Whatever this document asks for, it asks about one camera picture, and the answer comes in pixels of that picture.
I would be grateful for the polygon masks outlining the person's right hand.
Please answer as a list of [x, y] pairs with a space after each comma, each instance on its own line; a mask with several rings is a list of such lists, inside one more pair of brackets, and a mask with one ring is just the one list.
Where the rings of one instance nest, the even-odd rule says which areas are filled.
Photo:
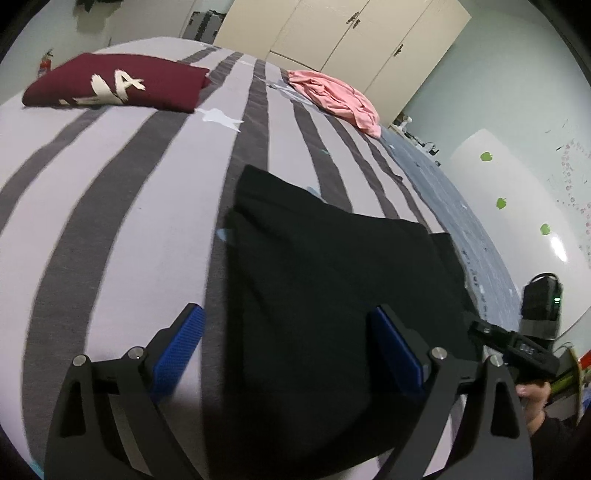
[[515, 389], [518, 397], [525, 401], [523, 412], [526, 427], [533, 436], [546, 419], [545, 407], [551, 394], [551, 385], [549, 382], [519, 384]]

